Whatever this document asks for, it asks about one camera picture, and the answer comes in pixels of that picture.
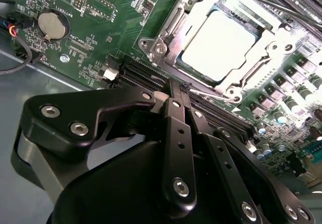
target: motherboard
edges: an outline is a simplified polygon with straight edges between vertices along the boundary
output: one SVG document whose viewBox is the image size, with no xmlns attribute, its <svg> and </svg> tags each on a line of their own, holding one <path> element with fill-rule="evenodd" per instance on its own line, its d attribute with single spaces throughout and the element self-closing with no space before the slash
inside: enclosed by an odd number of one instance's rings
<svg viewBox="0 0 322 224">
<path fill-rule="evenodd" d="M 322 0 L 271 1 L 322 23 Z M 272 173 L 322 179 L 322 32 L 312 25 L 254 0 L 17 0 L 16 9 L 35 20 L 19 35 L 62 75 L 151 92 L 177 79 L 213 128 L 241 133 Z"/>
</svg>

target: metal arm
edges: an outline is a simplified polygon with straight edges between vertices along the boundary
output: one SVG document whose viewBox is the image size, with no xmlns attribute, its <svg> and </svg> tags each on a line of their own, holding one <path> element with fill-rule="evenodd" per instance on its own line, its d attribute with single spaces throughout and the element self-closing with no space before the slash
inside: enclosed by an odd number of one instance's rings
<svg viewBox="0 0 322 224">
<path fill-rule="evenodd" d="M 108 140 L 140 133 L 146 142 L 88 171 L 87 154 L 102 135 L 102 122 Z M 238 137 L 224 128 L 213 132 L 176 82 L 154 96 L 124 88 L 31 98 L 14 156 L 16 171 L 56 203 L 53 224 L 105 218 L 111 223 L 314 223 L 309 210 Z"/>
</svg>

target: electrolytic capacitor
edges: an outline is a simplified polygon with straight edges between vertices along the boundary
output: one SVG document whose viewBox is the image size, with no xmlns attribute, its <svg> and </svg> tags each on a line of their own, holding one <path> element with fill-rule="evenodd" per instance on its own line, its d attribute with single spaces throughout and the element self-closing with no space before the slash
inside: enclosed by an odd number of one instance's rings
<svg viewBox="0 0 322 224">
<path fill-rule="evenodd" d="M 262 158 L 264 158 L 264 157 L 265 157 L 265 155 L 263 154 L 263 151 L 262 151 L 262 150 L 256 150 L 256 151 L 254 152 L 254 154 L 255 154 L 255 156 L 256 156 L 256 158 L 257 158 L 258 160 L 261 160 Z"/>
<path fill-rule="evenodd" d="M 263 151 L 263 154 L 264 155 L 270 155 L 272 153 L 272 150 L 270 148 L 270 145 L 268 143 L 264 143 L 262 146 L 261 146 L 261 149 Z"/>
<path fill-rule="evenodd" d="M 322 140 L 322 134 L 319 132 L 319 130 L 316 127 L 311 127 L 309 129 L 311 137 L 313 137 L 316 141 Z"/>
<path fill-rule="evenodd" d="M 289 101 L 286 105 L 293 113 L 301 111 L 301 107 L 294 100 Z"/>
<path fill-rule="evenodd" d="M 317 110 L 314 112 L 314 115 L 315 115 L 315 117 L 316 117 L 318 120 L 322 121 L 322 111 L 321 111 L 320 109 L 317 109 Z"/>
<path fill-rule="evenodd" d="M 287 118 L 284 116 L 284 114 L 281 111 L 275 112 L 273 114 L 275 120 L 279 124 L 284 124 L 287 121 Z"/>
<path fill-rule="evenodd" d="M 312 83 L 318 90 L 322 90 L 322 79 L 321 78 L 315 79 Z"/>
<path fill-rule="evenodd" d="M 306 100 L 307 102 L 312 102 L 314 101 L 314 95 L 311 91 L 309 91 L 308 89 L 304 89 L 302 91 L 300 91 L 300 95 L 301 97 Z"/>
<path fill-rule="evenodd" d="M 264 127 L 264 125 L 262 123 L 257 123 L 256 125 L 257 131 L 259 134 L 265 134 L 266 133 L 266 129 Z"/>
</svg>

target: blue wire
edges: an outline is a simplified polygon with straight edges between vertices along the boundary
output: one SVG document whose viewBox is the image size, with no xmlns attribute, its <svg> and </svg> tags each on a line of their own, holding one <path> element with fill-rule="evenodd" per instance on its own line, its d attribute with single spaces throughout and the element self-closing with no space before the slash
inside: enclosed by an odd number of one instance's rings
<svg viewBox="0 0 322 224">
<path fill-rule="evenodd" d="M 2 24 L 6 27 L 6 28 L 8 28 L 8 24 L 4 21 L 4 20 L 1 20 L 2 21 Z"/>
</svg>

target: silver screw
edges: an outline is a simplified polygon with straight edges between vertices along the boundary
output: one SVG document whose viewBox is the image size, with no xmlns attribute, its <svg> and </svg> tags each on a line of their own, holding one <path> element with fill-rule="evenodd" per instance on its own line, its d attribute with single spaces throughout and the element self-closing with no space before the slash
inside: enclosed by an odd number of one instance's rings
<svg viewBox="0 0 322 224">
<path fill-rule="evenodd" d="M 256 221 L 257 216 L 254 209 L 246 202 L 243 202 L 241 205 L 243 213 L 248 217 L 248 219 L 251 221 Z"/>
<path fill-rule="evenodd" d="M 297 210 L 302 215 L 302 217 L 304 217 L 304 219 L 306 219 L 306 220 L 309 220 L 310 219 L 308 217 L 307 213 L 301 207 L 298 207 Z"/>
<path fill-rule="evenodd" d="M 151 96 L 148 93 L 143 92 L 142 96 L 146 99 L 151 99 Z"/>
<path fill-rule="evenodd" d="M 44 106 L 41 108 L 41 113 L 45 117 L 56 118 L 60 115 L 60 110 L 54 106 Z"/>
<path fill-rule="evenodd" d="M 167 51 L 167 47 L 164 44 L 157 44 L 155 47 L 155 51 L 158 54 L 164 54 Z"/>
<path fill-rule="evenodd" d="M 223 135 L 225 135 L 226 137 L 230 137 L 229 132 L 227 132 L 226 130 L 224 130 L 224 131 L 222 132 L 222 134 L 223 134 Z"/>
<path fill-rule="evenodd" d="M 74 122 L 70 126 L 70 130 L 73 134 L 76 134 L 78 136 L 85 136 L 89 132 L 87 126 L 81 122 Z"/>
<path fill-rule="evenodd" d="M 173 101 L 172 104 L 175 105 L 176 107 L 180 107 L 179 102 Z"/>
<path fill-rule="evenodd" d="M 200 112 L 195 111 L 195 114 L 196 114 L 197 117 L 202 118 L 202 114 Z"/>
<path fill-rule="evenodd" d="M 189 187 L 182 180 L 175 180 L 173 182 L 173 188 L 176 191 L 176 193 L 182 197 L 187 197 L 189 195 Z"/>
<path fill-rule="evenodd" d="M 63 63 L 68 63 L 70 61 L 70 58 L 67 54 L 61 54 L 59 59 Z"/>
<path fill-rule="evenodd" d="M 285 210 L 286 210 L 286 213 L 291 217 L 293 218 L 294 220 L 297 220 L 298 217 L 297 217 L 297 214 L 295 213 L 295 211 L 288 205 L 285 206 Z"/>
</svg>

